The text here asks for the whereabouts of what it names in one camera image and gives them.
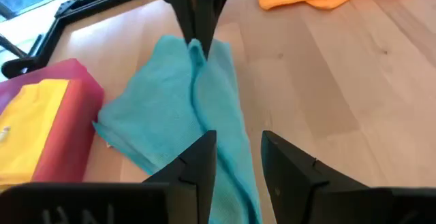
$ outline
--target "wooden table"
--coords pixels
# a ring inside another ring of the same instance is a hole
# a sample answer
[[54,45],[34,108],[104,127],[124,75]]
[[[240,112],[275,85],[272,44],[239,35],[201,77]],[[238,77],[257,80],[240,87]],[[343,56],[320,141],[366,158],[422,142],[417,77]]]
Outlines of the wooden table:
[[[76,57],[106,101],[163,34],[181,36],[162,0],[135,0],[68,26],[50,60]],[[265,223],[274,219],[260,159],[272,130],[370,186],[436,186],[436,0],[299,3],[265,12],[229,0],[215,37],[230,42]],[[95,136],[88,181],[146,175]]]

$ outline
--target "teal towel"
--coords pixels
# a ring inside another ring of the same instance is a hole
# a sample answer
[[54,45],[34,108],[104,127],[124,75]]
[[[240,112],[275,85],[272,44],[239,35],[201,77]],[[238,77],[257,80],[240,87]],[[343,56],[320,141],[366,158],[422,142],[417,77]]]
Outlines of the teal towel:
[[164,36],[123,94],[103,107],[95,129],[154,174],[208,130],[217,131],[210,223],[261,223],[250,145],[228,44],[214,40],[208,61],[194,39]]

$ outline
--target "wooden surface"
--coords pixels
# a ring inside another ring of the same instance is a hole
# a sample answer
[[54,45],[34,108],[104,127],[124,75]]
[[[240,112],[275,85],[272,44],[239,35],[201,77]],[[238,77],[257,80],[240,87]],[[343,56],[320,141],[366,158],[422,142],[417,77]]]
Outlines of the wooden surface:
[[[68,26],[50,63],[76,57],[118,96],[163,34],[171,7],[135,0]],[[436,0],[305,3],[265,12],[229,0],[215,37],[230,42],[265,223],[274,220],[260,138],[270,129],[370,186],[436,186]],[[86,180],[145,174],[95,137]]]

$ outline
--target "blue cloth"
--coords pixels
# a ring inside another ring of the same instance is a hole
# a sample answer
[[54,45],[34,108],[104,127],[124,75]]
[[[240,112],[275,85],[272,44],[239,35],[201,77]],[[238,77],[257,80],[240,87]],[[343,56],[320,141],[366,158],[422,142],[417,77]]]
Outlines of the blue cloth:
[[217,174],[209,223],[261,223],[250,146],[228,44],[214,40],[208,61],[196,39],[164,36],[95,128],[149,174],[208,130],[217,131]]

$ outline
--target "pink container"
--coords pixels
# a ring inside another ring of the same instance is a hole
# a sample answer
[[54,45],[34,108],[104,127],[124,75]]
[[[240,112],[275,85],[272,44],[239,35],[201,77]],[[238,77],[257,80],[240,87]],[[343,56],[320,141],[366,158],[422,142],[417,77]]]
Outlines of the pink container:
[[61,61],[0,83],[0,112],[26,84],[43,79],[72,80],[48,135],[33,181],[80,182],[95,130],[92,121],[103,103],[103,88],[76,59]]

